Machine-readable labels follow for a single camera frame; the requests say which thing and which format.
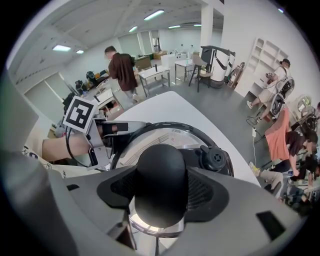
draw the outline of person in white t-shirt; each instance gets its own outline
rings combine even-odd
[[[274,93],[269,91],[268,89],[264,89],[258,97],[251,103],[247,101],[246,104],[250,109],[259,103],[264,103],[267,105],[265,111],[261,116],[257,117],[256,122],[259,123],[264,117],[266,117],[270,111],[272,100],[274,99],[275,94],[277,93],[276,84],[285,77],[290,77],[290,61],[287,58],[284,58],[283,61],[280,62],[281,66],[279,66],[274,73],[265,74],[265,76],[269,79],[270,83],[268,84],[268,88],[272,88],[274,86]]]

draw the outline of ceiling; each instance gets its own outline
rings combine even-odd
[[[144,18],[162,9],[164,13]],[[167,29],[169,26],[201,22],[201,4],[196,0],[69,0],[53,11],[22,44],[9,74],[18,85],[24,79],[78,57],[77,50],[136,32]],[[213,13],[213,28],[222,29],[224,17]],[[52,51],[57,44],[69,52]]]

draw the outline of shorts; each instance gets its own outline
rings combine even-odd
[[[259,95],[258,98],[262,103],[270,103],[274,99],[274,94],[267,89],[264,89]]]

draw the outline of white shelving unit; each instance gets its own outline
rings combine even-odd
[[[283,50],[272,42],[258,37],[254,42],[246,68],[261,77],[265,73],[275,71],[284,58],[288,58],[288,55]]]
[[[258,37],[234,91],[243,97],[248,92],[258,96],[266,86],[266,73],[273,73],[284,58],[288,58],[288,55],[282,49],[269,40]]]

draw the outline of cap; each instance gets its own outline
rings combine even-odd
[[[290,67],[290,61],[287,58],[284,58],[283,61],[280,61],[280,64],[282,64],[282,62],[287,63]]]

